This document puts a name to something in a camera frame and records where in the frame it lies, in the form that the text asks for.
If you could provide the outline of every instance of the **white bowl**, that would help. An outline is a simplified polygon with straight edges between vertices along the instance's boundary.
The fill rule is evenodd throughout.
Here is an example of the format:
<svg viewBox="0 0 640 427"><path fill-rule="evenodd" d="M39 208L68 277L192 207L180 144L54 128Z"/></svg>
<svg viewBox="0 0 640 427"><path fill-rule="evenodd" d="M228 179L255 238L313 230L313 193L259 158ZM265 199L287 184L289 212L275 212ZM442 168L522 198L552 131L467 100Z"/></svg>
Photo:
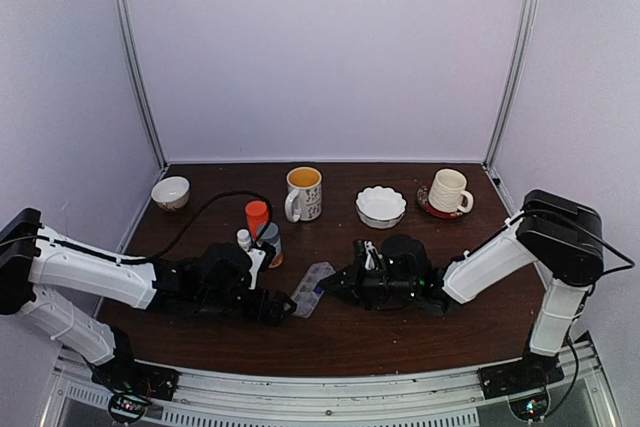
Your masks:
<svg viewBox="0 0 640 427"><path fill-rule="evenodd" d="M184 177L167 177L153 187L151 198L162 210L181 209L189 201L189 181Z"/></svg>
<svg viewBox="0 0 640 427"><path fill-rule="evenodd" d="M356 198L360 220L374 229L390 229L402 219L407 202L389 187L367 187Z"/></svg>

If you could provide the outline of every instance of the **mug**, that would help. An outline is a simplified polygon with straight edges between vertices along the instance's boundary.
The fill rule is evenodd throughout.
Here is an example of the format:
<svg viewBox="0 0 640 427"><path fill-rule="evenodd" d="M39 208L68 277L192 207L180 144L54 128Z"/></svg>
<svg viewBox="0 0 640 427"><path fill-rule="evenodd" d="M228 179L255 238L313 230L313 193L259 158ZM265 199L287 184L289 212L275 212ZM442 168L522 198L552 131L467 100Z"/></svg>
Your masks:
<svg viewBox="0 0 640 427"><path fill-rule="evenodd" d="M298 167L287 174L289 195L284 213L289 222L317 219L322 212L322 174L311 167Z"/></svg>
<svg viewBox="0 0 640 427"><path fill-rule="evenodd" d="M467 178L457 170L439 170L429 191L429 204L440 212L466 214L473 208L473 195L464 190L466 187Z"/></svg>

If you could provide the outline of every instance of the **scalloped white bowl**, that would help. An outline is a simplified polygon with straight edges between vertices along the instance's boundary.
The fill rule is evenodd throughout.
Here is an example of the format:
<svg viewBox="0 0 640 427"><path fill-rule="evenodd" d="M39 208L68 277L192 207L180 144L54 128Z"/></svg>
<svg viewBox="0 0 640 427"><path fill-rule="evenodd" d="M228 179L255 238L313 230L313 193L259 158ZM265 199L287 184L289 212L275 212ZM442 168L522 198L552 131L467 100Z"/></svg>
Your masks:
<svg viewBox="0 0 640 427"><path fill-rule="evenodd" d="M390 187L367 187L356 197L360 220L374 229L390 229L402 219L407 202Z"/></svg>

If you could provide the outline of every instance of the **white bottle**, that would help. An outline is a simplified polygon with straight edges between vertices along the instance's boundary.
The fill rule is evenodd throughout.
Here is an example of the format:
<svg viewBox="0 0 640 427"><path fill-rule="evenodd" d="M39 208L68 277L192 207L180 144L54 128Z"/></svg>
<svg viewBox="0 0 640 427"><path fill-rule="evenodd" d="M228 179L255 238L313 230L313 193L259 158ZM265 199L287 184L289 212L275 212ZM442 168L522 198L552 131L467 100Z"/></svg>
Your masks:
<svg viewBox="0 0 640 427"><path fill-rule="evenodd" d="M242 250L249 252L251 248L251 234L247 229L240 229L236 234L236 238L238 239L238 245Z"/></svg>

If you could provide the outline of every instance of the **dark brown tabletop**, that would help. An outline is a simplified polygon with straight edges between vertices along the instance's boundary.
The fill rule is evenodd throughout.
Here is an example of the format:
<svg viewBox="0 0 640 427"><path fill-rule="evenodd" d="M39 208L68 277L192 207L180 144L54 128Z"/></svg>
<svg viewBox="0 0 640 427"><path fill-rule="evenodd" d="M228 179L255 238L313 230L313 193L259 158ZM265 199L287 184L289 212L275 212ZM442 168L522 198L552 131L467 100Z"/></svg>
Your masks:
<svg viewBox="0 0 640 427"><path fill-rule="evenodd" d="M287 172L314 165L323 174L323 212L297 224L284 218ZM309 266L328 261L336 270L353 260L352 241L406 233L421 240L434 265L472 249L494 233L507 217L479 165L455 165L468 178L473 211L453 221L429 216L415 201L416 190L431 181L442 164L224 164L172 166L169 175L191 182L191 200L183 211L166 213L150 205L129 252L152 254L163 248L190 215L212 195L237 189L257 191L274 204L282 235L284 264L261 274L259 285L289 294ZM367 186L390 186L407 200L407 212L390 230L362 224L356 194ZM235 241L246 226L248 198L229 198L206 210L167 255L200 255L212 242ZM425 372L505 360L521 355L544 288L533 266L498 282L461 312L444 319L413 306L366 312L329 295L309 319L289 318L270 328L239 315L182 319L134 310L105 301L100 320L131 338L136 357L163 364L222 372L279 376L354 376Z"/></svg>

